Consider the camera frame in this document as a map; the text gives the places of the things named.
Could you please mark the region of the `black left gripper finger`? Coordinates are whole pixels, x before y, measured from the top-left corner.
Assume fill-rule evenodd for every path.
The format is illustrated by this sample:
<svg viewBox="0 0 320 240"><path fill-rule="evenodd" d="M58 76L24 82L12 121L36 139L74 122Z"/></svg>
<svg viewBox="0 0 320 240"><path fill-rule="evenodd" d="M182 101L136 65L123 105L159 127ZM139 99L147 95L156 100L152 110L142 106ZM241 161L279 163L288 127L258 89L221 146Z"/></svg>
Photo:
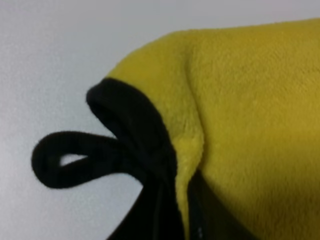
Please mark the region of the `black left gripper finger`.
<svg viewBox="0 0 320 240"><path fill-rule="evenodd" d="M144 185L109 240L179 240L180 214L161 183Z"/></svg>

